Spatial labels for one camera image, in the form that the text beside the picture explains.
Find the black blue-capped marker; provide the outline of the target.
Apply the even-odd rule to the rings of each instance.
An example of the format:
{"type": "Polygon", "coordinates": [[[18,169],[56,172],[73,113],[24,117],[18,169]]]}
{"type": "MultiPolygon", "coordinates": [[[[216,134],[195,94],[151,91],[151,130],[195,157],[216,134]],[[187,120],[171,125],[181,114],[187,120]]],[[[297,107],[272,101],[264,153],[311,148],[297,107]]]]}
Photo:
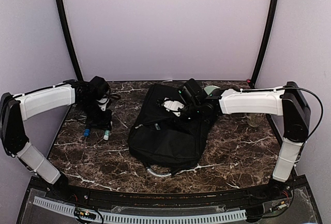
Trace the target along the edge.
{"type": "Polygon", "coordinates": [[[86,126],[85,126],[85,129],[84,129],[84,132],[83,132],[83,135],[84,135],[85,137],[88,137],[89,134],[90,134],[90,131],[91,131],[91,127],[90,127],[90,125],[86,125],[86,126]]]}

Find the green white marker pen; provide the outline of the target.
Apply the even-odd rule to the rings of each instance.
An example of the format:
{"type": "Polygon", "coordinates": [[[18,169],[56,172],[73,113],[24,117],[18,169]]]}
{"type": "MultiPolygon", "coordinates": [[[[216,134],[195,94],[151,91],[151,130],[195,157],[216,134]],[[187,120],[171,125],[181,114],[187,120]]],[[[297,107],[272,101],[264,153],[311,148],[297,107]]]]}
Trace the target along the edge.
{"type": "Polygon", "coordinates": [[[104,140],[108,140],[108,139],[109,139],[109,136],[110,136],[110,131],[109,131],[109,130],[106,130],[106,131],[104,132],[103,139],[104,139],[104,140]]]}

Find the black student bag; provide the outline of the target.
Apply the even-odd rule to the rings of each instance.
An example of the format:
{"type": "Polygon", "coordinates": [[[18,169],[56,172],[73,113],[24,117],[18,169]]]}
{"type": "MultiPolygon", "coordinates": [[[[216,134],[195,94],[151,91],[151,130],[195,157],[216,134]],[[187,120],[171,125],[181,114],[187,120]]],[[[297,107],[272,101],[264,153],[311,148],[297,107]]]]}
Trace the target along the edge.
{"type": "Polygon", "coordinates": [[[216,115],[206,120],[183,120],[157,105],[168,97],[184,104],[178,88],[153,84],[129,136],[129,153],[146,167],[168,167],[171,174],[194,167],[202,157],[216,115]]]}

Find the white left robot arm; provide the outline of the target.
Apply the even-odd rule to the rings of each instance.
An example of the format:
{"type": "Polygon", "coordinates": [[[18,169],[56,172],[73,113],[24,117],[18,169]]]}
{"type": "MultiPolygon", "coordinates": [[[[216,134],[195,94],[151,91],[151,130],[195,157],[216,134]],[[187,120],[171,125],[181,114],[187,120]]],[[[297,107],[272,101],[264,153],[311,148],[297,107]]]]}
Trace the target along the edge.
{"type": "Polygon", "coordinates": [[[66,80],[27,93],[1,96],[1,142],[7,156],[18,159],[33,174],[40,177],[62,201],[73,197],[67,176],[46,158],[29,139],[26,131],[30,120],[48,121],[58,109],[76,105],[86,116],[92,129],[110,131],[112,112],[108,109],[111,90],[104,78],[90,81],[66,80]]]}

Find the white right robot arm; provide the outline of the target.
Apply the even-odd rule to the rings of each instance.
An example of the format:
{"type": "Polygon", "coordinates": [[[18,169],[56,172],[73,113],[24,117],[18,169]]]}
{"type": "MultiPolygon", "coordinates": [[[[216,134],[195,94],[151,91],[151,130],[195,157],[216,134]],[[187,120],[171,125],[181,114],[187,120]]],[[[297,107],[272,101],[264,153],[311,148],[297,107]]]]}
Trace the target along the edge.
{"type": "Polygon", "coordinates": [[[311,110],[300,88],[289,81],[285,86],[267,89],[221,89],[217,86],[201,88],[190,79],[178,90],[184,105],[178,107],[180,117],[209,117],[234,113],[269,114],[283,118],[284,134],[281,149],[264,196],[275,200],[285,189],[292,169],[298,163],[308,139],[311,110]]]}

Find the pale green ceramic bowl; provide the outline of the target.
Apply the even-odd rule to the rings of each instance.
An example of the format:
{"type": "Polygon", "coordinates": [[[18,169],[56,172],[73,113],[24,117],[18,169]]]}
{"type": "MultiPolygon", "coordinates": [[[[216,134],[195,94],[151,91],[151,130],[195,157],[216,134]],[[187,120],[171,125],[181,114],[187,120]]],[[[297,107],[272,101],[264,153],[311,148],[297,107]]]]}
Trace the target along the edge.
{"type": "Polygon", "coordinates": [[[208,95],[210,95],[210,94],[211,94],[214,90],[216,90],[216,89],[220,89],[220,87],[215,86],[215,85],[209,85],[209,86],[204,87],[204,91],[205,91],[208,95]]]}

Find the beige ceramic mug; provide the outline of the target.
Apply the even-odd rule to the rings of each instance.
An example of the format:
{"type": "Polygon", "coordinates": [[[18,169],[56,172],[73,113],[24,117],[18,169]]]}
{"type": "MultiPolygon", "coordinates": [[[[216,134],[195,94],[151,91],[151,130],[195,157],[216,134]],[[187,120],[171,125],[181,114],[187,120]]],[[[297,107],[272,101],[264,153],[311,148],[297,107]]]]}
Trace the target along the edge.
{"type": "Polygon", "coordinates": [[[261,114],[261,113],[246,113],[245,114],[245,117],[246,117],[246,121],[247,121],[247,124],[250,126],[250,127],[259,127],[263,120],[264,120],[264,117],[265,117],[265,114],[261,114]]]}

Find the small circuit board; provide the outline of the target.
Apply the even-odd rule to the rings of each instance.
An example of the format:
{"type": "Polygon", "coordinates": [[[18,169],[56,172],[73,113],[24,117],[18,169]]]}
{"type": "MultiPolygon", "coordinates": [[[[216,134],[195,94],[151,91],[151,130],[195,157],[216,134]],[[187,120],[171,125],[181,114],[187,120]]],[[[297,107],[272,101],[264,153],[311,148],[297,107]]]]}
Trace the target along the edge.
{"type": "Polygon", "coordinates": [[[77,217],[78,219],[88,219],[88,220],[96,219],[96,214],[82,208],[75,208],[74,216],[77,217]]]}

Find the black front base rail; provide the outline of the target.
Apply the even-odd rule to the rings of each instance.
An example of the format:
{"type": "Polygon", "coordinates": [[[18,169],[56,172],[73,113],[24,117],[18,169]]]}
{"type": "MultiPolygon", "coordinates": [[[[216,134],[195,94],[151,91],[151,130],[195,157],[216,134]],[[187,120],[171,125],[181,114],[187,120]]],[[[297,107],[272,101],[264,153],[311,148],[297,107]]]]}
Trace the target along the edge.
{"type": "Polygon", "coordinates": [[[78,203],[80,206],[100,207],[110,209],[113,206],[133,206],[151,208],[189,208],[224,205],[231,208],[251,209],[261,208],[270,200],[266,197],[267,185],[253,186],[242,189],[232,189],[203,193],[147,194],[114,192],[98,189],[69,186],[73,196],[63,200],[47,186],[42,179],[32,177],[25,192],[20,208],[23,212],[32,205],[35,196],[42,196],[59,203],[78,203]]]}

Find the left black corner post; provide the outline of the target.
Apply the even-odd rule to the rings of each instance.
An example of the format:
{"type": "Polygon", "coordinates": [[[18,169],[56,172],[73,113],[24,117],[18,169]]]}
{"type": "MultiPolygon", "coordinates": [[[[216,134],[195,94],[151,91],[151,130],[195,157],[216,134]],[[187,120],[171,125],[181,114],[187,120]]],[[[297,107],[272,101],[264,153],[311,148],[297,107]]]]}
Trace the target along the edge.
{"type": "Polygon", "coordinates": [[[64,35],[64,40],[66,43],[71,65],[74,70],[74,74],[78,80],[83,80],[82,71],[79,66],[78,58],[76,55],[76,51],[74,49],[74,45],[73,45],[73,41],[72,41],[70,29],[69,29],[64,0],[55,0],[55,1],[56,1],[59,20],[60,20],[61,27],[62,27],[62,32],[64,35]]]}

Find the black corner post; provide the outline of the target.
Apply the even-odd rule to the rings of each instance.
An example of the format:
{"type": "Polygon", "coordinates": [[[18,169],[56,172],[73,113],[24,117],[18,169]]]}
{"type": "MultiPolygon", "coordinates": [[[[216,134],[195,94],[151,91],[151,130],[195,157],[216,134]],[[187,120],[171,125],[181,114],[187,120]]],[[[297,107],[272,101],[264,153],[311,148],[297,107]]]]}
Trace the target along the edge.
{"type": "Polygon", "coordinates": [[[266,23],[265,23],[265,28],[264,28],[264,32],[263,32],[263,36],[262,36],[262,40],[261,40],[261,45],[259,48],[259,52],[258,52],[258,56],[257,56],[257,60],[254,66],[254,70],[252,73],[252,76],[250,78],[250,87],[251,88],[255,88],[255,85],[257,83],[261,68],[262,68],[262,64],[265,58],[265,54],[266,54],[266,50],[267,50],[267,46],[269,43],[269,38],[272,32],[272,27],[273,27],[273,23],[274,23],[274,18],[275,18],[275,13],[276,13],[276,8],[277,8],[277,3],[278,0],[270,0],[269,3],[269,8],[268,8],[268,13],[267,13],[267,18],[266,18],[266,23]]]}
{"type": "Polygon", "coordinates": [[[76,55],[76,51],[74,49],[74,45],[73,45],[73,41],[72,41],[70,29],[69,29],[64,0],[55,0],[55,1],[56,1],[59,20],[60,20],[61,27],[62,27],[62,32],[64,35],[64,40],[66,43],[71,65],[74,70],[74,74],[78,80],[83,80],[82,71],[79,66],[78,58],[76,55]]]}

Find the right black corner post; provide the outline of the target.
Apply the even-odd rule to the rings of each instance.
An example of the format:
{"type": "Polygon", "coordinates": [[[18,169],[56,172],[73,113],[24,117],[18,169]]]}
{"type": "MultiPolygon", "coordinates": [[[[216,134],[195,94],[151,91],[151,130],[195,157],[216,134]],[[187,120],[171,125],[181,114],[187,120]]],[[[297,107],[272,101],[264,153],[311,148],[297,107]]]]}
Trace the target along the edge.
{"type": "Polygon", "coordinates": [[[252,73],[252,76],[250,78],[250,87],[251,88],[255,88],[255,85],[257,83],[261,68],[262,68],[262,64],[265,58],[265,54],[266,54],[266,50],[267,50],[267,46],[269,43],[269,38],[272,32],[272,27],[273,27],[273,23],[274,23],[274,18],[275,18],[275,13],[276,13],[276,8],[277,8],[277,3],[278,0],[270,0],[269,3],[269,8],[268,8],[268,13],[267,13],[267,18],[266,18],[266,23],[265,23],[265,28],[264,28],[264,32],[263,32],[263,36],[262,36],[262,40],[261,40],[261,45],[259,48],[259,52],[258,52],[258,56],[257,56],[257,60],[254,66],[254,70],[252,73]]]}

